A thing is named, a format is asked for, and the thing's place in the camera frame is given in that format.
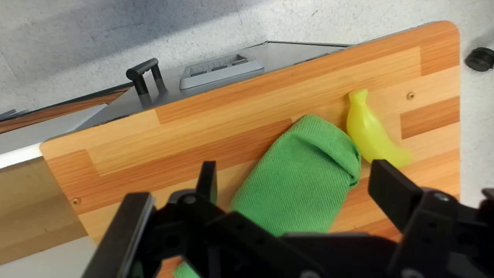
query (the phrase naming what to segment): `bolt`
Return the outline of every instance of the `bolt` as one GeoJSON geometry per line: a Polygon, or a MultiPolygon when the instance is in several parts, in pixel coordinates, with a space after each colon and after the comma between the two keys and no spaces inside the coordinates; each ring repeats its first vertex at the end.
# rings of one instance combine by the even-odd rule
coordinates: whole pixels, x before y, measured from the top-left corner
{"type": "Polygon", "coordinates": [[[424,278],[424,275],[412,268],[405,268],[401,271],[402,278],[424,278]]]}
{"type": "Polygon", "coordinates": [[[300,273],[300,278],[321,278],[317,272],[312,270],[304,270],[300,273]]]}
{"type": "Polygon", "coordinates": [[[81,204],[81,198],[73,198],[72,199],[72,204],[73,205],[79,205],[79,204],[81,204]]]}
{"type": "Polygon", "coordinates": [[[444,202],[447,202],[449,201],[450,199],[448,198],[448,196],[446,196],[445,194],[442,194],[440,192],[437,192],[437,193],[434,193],[434,197],[438,198],[439,200],[441,201],[444,201],[444,202]]]}
{"type": "Polygon", "coordinates": [[[408,100],[412,100],[414,97],[415,97],[415,93],[414,92],[410,92],[410,93],[407,94],[407,99],[408,100]]]}
{"type": "Polygon", "coordinates": [[[186,204],[193,204],[196,202],[196,197],[193,195],[187,195],[184,197],[184,203],[186,204]]]}

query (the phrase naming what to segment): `green microfiber cloth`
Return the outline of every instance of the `green microfiber cloth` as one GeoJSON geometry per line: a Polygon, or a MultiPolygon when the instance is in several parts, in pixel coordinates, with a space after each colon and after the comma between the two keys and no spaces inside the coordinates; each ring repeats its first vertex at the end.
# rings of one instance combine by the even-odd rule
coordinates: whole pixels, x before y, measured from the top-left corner
{"type": "MultiPolygon", "coordinates": [[[[360,175],[360,154],[333,124],[313,115],[298,120],[259,161],[231,208],[275,236],[328,232],[360,175]]],[[[176,278],[196,278],[182,263],[176,278]]]]}

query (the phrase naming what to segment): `wooden table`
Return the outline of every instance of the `wooden table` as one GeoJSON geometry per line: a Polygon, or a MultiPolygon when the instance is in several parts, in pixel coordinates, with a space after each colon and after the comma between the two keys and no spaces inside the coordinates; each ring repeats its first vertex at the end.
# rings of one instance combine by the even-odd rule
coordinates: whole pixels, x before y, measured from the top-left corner
{"type": "MultiPolygon", "coordinates": [[[[216,160],[219,206],[269,146],[305,114],[345,129],[347,94],[368,104],[395,142],[412,151],[401,169],[419,186],[459,195],[459,35],[435,22],[105,125],[47,141],[41,151],[88,234],[100,241],[123,196],[151,191],[158,207],[192,188],[216,160]]],[[[331,232],[399,239],[367,195],[369,164],[331,232]]],[[[169,276],[176,260],[162,275],[169,276]]]]}

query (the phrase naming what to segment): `screw head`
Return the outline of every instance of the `screw head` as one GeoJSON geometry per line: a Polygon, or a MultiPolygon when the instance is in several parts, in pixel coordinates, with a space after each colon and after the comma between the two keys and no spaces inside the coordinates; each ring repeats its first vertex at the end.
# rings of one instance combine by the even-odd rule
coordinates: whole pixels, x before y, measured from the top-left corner
{"type": "Polygon", "coordinates": [[[79,205],[81,204],[81,198],[72,198],[71,202],[73,205],[79,205]]]}
{"type": "Polygon", "coordinates": [[[443,202],[447,202],[449,201],[450,199],[448,198],[448,196],[446,196],[445,194],[442,194],[440,192],[436,192],[434,193],[434,197],[438,198],[439,200],[443,201],[443,202]]]}
{"type": "Polygon", "coordinates": [[[418,270],[412,268],[405,268],[401,271],[402,278],[424,278],[424,275],[420,273],[418,270]]]}
{"type": "Polygon", "coordinates": [[[193,195],[188,195],[184,197],[184,203],[186,204],[193,204],[196,202],[196,197],[193,195]]]}
{"type": "Polygon", "coordinates": [[[408,100],[412,100],[414,97],[415,97],[415,93],[414,92],[410,92],[410,93],[407,94],[407,99],[408,100]]]}
{"type": "Polygon", "coordinates": [[[300,278],[321,278],[321,277],[315,271],[304,270],[300,273],[300,278]]]}

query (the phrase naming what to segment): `yellow banana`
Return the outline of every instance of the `yellow banana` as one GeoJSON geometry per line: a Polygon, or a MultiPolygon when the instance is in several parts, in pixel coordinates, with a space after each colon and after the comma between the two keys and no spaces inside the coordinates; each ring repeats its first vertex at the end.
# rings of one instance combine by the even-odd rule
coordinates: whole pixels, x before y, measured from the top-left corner
{"type": "Polygon", "coordinates": [[[369,162],[386,159],[396,168],[409,164],[412,154],[407,149],[396,146],[388,137],[381,122],[366,104],[367,94],[367,90],[357,90],[348,95],[348,135],[357,145],[362,157],[369,162]]]}

